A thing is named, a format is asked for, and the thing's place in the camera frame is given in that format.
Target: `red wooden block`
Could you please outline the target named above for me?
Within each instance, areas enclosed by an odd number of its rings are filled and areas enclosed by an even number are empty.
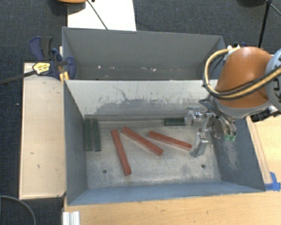
[[[125,134],[126,136],[132,138],[133,140],[135,140],[139,144],[143,145],[145,148],[149,149],[150,151],[154,152],[155,154],[157,154],[159,156],[162,155],[163,150],[161,148],[157,147],[156,145],[154,145],[147,139],[143,138],[136,132],[130,130],[129,128],[123,127],[122,133]]]
[[[185,150],[189,150],[192,148],[192,145],[190,143],[186,143],[153,131],[149,132],[148,137]]]
[[[129,163],[128,163],[128,160],[127,160],[124,148],[123,148],[123,144],[122,144],[120,136],[118,134],[118,131],[116,129],[113,129],[111,131],[111,136],[112,136],[114,145],[117,149],[118,157],[120,159],[120,162],[121,162],[121,165],[123,168],[123,172],[124,172],[125,176],[130,175],[131,169],[130,169],[130,166],[129,166]]]

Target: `blue tape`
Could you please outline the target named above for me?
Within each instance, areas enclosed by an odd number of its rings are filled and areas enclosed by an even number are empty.
[[[270,172],[270,175],[272,177],[272,183],[265,184],[266,190],[267,191],[277,191],[277,192],[280,192],[280,190],[281,190],[281,183],[277,182],[275,173]]]

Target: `dark gray carpet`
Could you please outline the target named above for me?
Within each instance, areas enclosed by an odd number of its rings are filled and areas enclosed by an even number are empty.
[[[257,45],[265,11],[264,0],[133,0],[137,30],[222,35],[226,44]],[[273,0],[281,11],[281,0]],[[66,10],[53,0],[0,0],[0,79],[22,72],[34,57],[28,42],[52,36],[61,45]],[[281,48],[281,17],[270,9],[262,47]],[[0,86],[0,188],[3,195],[18,194],[21,138],[21,81]],[[61,200],[29,201],[38,225],[60,224]],[[19,204],[3,202],[2,223],[32,224]]]

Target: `wooden table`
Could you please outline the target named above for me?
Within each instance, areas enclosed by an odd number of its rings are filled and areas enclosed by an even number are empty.
[[[281,182],[281,116],[249,126]],[[281,191],[70,207],[65,202],[65,211],[80,211],[81,225],[281,225]]]

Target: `dark green block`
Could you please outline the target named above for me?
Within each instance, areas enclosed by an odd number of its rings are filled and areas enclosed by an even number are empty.
[[[165,118],[165,126],[185,126],[184,118]]]
[[[83,136],[86,150],[101,151],[100,131],[97,120],[85,119],[83,121]]]

